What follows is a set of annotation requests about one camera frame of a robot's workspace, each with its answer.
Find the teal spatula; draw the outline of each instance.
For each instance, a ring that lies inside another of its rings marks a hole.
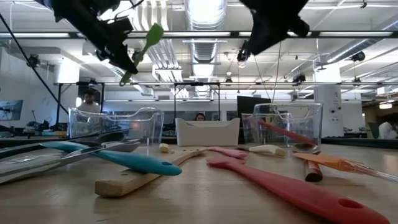
[[[144,55],[148,51],[149,47],[152,47],[153,45],[159,43],[159,41],[163,37],[163,34],[164,34],[163,28],[156,23],[150,28],[149,32],[147,33],[147,38],[146,38],[147,42],[145,44],[145,47],[139,53],[137,59],[134,61],[134,65],[136,67],[144,59]],[[126,83],[129,83],[131,76],[132,73],[126,72],[122,77],[122,80],[120,81],[120,86],[124,86]]]
[[[65,141],[43,142],[40,143],[40,145],[47,148],[59,149],[68,153],[89,148],[88,146],[83,144]],[[182,170],[181,168],[179,168],[179,166],[171,164],[163,159],[158,159],[151,156],[107,150],[98,151],[92,153],[91,155],[119,164],[121,166],[128,167],[133,171],[148,174],[173,176],[182,173]]]

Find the monitor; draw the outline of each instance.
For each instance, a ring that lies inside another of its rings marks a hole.
[[[243,121],[242,114],[253,114],[254,107],[257,104],[271,103],[270,99],[250,97],[250,96],[238,96],[237,97],[237,107],[238,107],[238,117],[241,119],[241,124],[239,125],[239,144],[244,144],[244,133],[243,133]]]
[[[0,121],[18,121],[23,100],[0,101]]]

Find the pink spatula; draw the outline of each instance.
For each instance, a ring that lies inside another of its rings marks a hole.
[[[213,151],[213,152],[219,152],[226,156],[231,156],[231,157],[238,158],[238,159],[243,159],[246,156],[248,156],[246,153],[236,150],[236,149],[224,149],[222,147],[208,147],[207,150]]]
[[[244,160],[230,157],[207,159],[210,166],[233,170],[287,202],[339,224],[389,224],[380,213],[344,196],[307,182],[253,169]]]

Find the table surface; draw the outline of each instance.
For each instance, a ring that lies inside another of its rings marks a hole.
[[[53,150],[37,151],[44,153]],[[398,175],[398,151],[322,145],[322,153],[361,161]],[[183,173],[161,177],[119,199],[94,193],[96,180],[125,168],[91,157],[40,177],[0,185],[1,223],[325,223],[228,170],[206,165],[217,152],[188,160]],[[303,179],[303,162],[250,153],[247,165]],[[344,195],[398,223],[398,184],[322,167],[319,186]]]

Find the green spatula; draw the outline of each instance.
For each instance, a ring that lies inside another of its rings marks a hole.
[[[156,23],[150,28],[149,32],[147,33],[147,38],[146,38],[147,42],[145,44],[145,47],[141,51],[141,53],[138,55],[137,59],[134,61],[134,65],[136,67],[144,59],[144,55],[147,52],[147,50],[149,49],[149,47],[152,47],[153,45],[159,43],[159,41],[163,37],[163,33],[164,33],[163,28]],[[132,76],[132,73],[126,72],[124,74],[122,80],[120,81],[120,86],[124,86],[126,83],[129,83],[131,76]]]

